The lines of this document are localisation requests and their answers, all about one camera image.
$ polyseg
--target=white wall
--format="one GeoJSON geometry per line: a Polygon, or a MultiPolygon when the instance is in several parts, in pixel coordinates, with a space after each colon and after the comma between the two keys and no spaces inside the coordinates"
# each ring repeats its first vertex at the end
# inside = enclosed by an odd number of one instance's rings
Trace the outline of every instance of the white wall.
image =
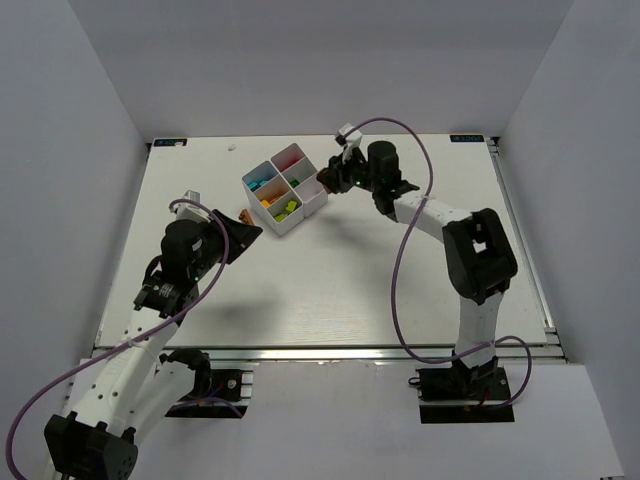
{"type": "Polygon", "coordinates": [[[562,343],[640,479],[640,4],[576,2],[502,139],[562,343]]]}
{"type": "Polygon", "coordinates": [[[571,0],[71,5],[149,140],[333,133],[375,115],[499,135],[571,0]]]}
{"type": "MultiPolygon", "coordinates": [[[[90,352],[145,148],[66,0],[0,10],[4,440],[20,406],[90,352]]],[[[19,431],[28,478],[40,478],[43,428],[65,393],[43,398],[19,431]]]]}

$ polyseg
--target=brown object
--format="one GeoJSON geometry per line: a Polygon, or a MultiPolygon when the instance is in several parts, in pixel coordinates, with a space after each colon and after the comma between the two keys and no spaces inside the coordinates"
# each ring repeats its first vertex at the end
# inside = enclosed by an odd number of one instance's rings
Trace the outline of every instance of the brown object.
{"type": "Polygon", "coordinates": [[[246,208],[240,212],[240,215],[238,215],[238,220],[240,220],[245,225],[255,226],[255,223],[253,223],[253,218],[251,218],[251,214],[246,208]]]}

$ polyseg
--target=small object on table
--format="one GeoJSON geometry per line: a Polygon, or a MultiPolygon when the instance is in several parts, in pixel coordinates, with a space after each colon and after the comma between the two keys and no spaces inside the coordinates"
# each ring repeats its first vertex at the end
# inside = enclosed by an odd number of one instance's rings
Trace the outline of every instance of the small object on table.
{"type": "Polygon", "coordinates": [[[238,220],[240,220],[245,225],[255,226],[255,223],[253,223],[253,218],[251,218],[251,215],[249,214],[249,210],[247,210],[246,208],[240,212],[240,215],[238,216],[238,220]]]}

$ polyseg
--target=black label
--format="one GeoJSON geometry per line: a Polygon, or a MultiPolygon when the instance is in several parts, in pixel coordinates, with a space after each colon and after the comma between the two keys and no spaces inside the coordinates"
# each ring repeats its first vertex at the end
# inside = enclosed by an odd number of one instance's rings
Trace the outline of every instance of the black label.
{"type": "Polygon", "coordinates": [[[156,138],[153,141],[154,147],[184,147],[186,144],[186,138],[156,138]]]}
{"type": "Polygon", "coordinates": [[[482,135],[449,135],[451,143],[484,143],[482,135]]]}

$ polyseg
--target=divided container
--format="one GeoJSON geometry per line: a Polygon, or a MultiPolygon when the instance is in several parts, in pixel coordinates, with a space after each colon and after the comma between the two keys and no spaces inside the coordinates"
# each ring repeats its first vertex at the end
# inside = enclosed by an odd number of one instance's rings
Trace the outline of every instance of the divided container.
{"type": "Polygon", "coordinates": [[[284,235],[327,203],[327,192],[316,180],[316,173],[316,167],[294,143],[244,175],[242,185],[251,208],[274,232],[284,235]],[[249,188],[253,182],[260,184],[264,181],[266,183],[262,187],[253,191],[249,188]],[[291,185],[294,181],[298,182],[295,187],[291,185]],[[269,207],[262,204],[262,200],[271,202],[276,197],[280,198],[269,207]],[[292,200],[297,206],[290,213],[287,205],[292,200]],[[276,221],[275,217],[282,214],[287,215],[286,218],[276,221]]]}

